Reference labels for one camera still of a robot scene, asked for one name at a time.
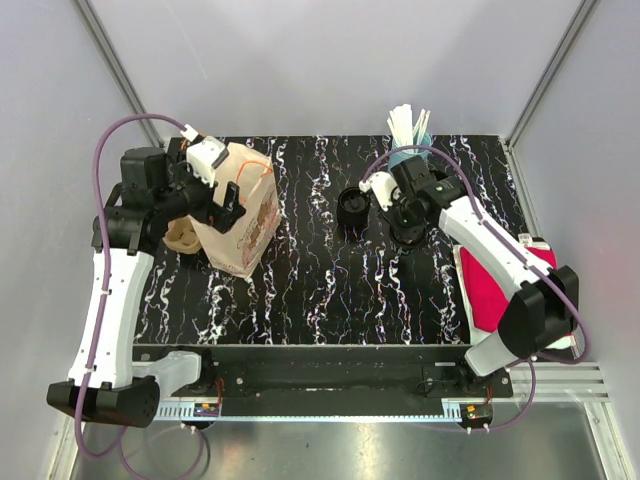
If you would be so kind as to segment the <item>brown paper takeout bag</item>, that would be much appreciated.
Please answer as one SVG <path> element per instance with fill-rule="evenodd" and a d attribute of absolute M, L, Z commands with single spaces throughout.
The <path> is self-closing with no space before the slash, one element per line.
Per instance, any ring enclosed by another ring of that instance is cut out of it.
<path fill-rule="evenodd" d="M 193 228 L 212 267 L 240 278 L 252 276 L 281 221 L 272 160 L 240 143 L 227 146 L 229 156 L 217 168 L 215 204 L 224 200 L 228 182 L 240 187 L 246 214 L 226 234 L 190 216 Z"/>

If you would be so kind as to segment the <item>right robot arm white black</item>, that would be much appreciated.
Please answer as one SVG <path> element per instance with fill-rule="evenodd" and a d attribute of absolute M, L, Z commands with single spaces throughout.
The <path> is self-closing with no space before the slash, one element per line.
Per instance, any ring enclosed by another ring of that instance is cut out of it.
<path fill-rule="evenodd" d="M 554 268 L 528 251 L 490 218 L 463 178 L 438 178 L 416 155 L 390 172 L 389 221 L 402 233 L 436 224 L 491 275 L 508 301 L 496 331 L 465 353 L 454 384 L 476 396 L 490 375 L 545 350 L 578 326 L 578 277 L 569 267 Z"/>

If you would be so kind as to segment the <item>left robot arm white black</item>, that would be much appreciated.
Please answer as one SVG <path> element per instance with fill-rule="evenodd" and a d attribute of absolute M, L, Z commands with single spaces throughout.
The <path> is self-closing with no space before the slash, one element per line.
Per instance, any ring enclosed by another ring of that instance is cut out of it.
<path fill-rule="evenodd" d="M 228 232 L 245 214 L 239 187 L 214 200 L 228 148 L 217 140 L 183 150 L 139 147 L 120 159 L 121 180 L 93 223 L 94 283 L 80 347 L 66 380 L 48 387 L 49 406 L 84 422 L 144 428 L 161 400 L 185 387 L 196 396 L 215 386 L 201 355 L 177 351 L 137 367 L 133 336 L 159 244 L 171 221 L 191 216 Z"/>

